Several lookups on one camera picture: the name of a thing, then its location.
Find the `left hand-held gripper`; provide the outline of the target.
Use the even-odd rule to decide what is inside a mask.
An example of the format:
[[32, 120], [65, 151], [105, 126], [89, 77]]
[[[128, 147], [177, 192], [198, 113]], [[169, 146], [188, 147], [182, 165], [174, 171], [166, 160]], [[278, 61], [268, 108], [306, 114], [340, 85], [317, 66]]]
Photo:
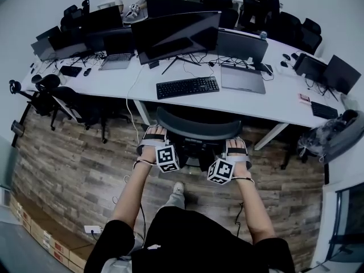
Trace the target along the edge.
[[145, 146], [155, 148], [156, 160], [153, 163], [149, 160], [141, 159], [140, 162], [151, 166], [157, 166], [163, 173], [178, 171], [180, 169], [177, 153], [173, 145], [167, 146], [165, 142], [152, 139], [142, 139], [137, 147], [137, 153], [139, 155], [142, 154]]

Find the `person's left hand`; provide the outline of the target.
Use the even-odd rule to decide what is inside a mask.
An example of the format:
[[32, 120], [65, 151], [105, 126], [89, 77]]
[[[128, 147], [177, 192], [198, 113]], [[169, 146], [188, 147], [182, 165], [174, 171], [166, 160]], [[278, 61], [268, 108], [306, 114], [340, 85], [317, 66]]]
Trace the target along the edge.
[[156, 150], [166, 146], [167, 130], [161, 125], [149, 126], [137, 146], [138, 160], [156, 163]]

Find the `person's right hand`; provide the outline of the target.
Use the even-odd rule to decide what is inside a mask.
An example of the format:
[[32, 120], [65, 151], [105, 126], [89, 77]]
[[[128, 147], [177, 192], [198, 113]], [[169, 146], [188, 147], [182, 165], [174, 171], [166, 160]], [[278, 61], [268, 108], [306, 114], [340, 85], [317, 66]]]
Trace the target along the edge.
[[251, 162], [245, 142], [241, 138], [229, 139], [226, 141], [226, 148], [226, 160], [234, 164], [233, 176], [251, 179]]

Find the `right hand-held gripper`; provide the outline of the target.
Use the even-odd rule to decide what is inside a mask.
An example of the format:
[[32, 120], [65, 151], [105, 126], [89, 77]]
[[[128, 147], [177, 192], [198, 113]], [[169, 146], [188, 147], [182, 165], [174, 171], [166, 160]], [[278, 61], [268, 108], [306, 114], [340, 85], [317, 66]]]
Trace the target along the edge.
[[246, 163], [247, 169], [251, 168], [250, 158], [247, 155], [227, 156], [225, 159], [218, 158], [208, 169], [207, 180], [213, 183], [224, 185], [231, 180], [241, 177], [233, 176], [235, 164], [238, 162]]

